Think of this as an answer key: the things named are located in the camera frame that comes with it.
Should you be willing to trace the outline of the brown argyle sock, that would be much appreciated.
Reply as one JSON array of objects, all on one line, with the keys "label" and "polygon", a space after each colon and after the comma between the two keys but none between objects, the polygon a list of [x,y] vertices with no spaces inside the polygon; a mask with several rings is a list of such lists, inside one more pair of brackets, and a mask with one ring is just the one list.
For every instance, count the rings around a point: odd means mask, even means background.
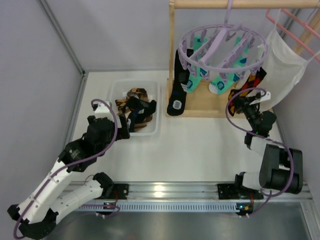
[{"label": "brown argyle sock", "polygon": [[134,87],[125,94],[125,97],[115,100],[118,114],[128,115],[134,110],[134,104],[131,99],[138,99],[147,103],[149,102],[147,91],[144,88]]}]

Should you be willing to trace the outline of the red yellow argyle sock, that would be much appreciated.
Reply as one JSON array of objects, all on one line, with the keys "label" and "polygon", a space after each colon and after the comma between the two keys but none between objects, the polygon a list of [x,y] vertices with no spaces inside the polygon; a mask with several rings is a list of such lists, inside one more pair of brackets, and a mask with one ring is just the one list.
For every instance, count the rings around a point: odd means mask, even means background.
[{"label": "red yellow argyle sock", "polygon": [[[261,67],[255,75],[251,74],[249,71],[250,75],[248,76],[246,82],[242,85],[240,89],[231,89],[230,93],[228,95],[228,100],[230,100],[235,94],[237,94],[240,91],[249,89],[249,88],[255,88],[257,87],[265,78],[267,75],[267,72]],[[235,108],[235,99],[231,101],[231,103],[227,107],[228,113],[233,117],[236,113],[236,108]]]}]

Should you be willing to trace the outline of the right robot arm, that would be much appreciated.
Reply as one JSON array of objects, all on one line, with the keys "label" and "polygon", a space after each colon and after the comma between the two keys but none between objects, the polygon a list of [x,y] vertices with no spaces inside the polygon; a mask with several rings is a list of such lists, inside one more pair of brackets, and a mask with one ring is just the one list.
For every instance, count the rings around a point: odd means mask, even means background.
[{"label": "right robot arm", "polygon": [[244,144],[262,156],[259,186],[281,191],[291,181],[286,192],[297,195],[303,187],[303,153],[301,150],[286,149],[278,143],[265,140],[269,137],[277,116],[269,110],[261,112],[258,103],[251,104],[254,100],[254,97],[236,97],[233,106],[237,114],[244,114],[251,126],[251,131],[244,137]]}]

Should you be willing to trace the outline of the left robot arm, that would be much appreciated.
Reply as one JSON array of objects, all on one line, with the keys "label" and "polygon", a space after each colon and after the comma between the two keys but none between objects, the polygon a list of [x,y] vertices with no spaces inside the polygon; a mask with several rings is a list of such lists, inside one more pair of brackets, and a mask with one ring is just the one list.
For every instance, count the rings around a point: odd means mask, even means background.
[{"label": "left robot arm", "polygon": [[108,198],[114,193],[114,181],[106,173],[98,172],[78,189],[61,196],[73,178],[96,163],[114,141],[130,138],[123,114],[119,115],[119,127],[107,117],[90,115],[87,120],[86,132],[65,146],[36,190],[25,201],[7,209],[9,216],[16,221],[14,230],[20,231],[22,237],[41,240],[80,206],[93,199]]}]

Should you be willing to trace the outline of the purple round clip hanger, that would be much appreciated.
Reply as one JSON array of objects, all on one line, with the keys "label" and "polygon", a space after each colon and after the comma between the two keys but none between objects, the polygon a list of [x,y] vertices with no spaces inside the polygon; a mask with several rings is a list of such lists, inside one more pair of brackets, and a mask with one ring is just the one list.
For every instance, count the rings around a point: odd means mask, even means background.
[{"label": "purple round clip hanger", "polygon": [[[199,26],[185,33],[177,47],[183,69],[206,81],[212,74],[225,80],[228,73],[255,74],[263,66],[269,47],[266,39],[242,23],[230,24],[233,1],[227,2],[222,23]],[[232,68],[233,63],[248,47],[244,67]]]}]

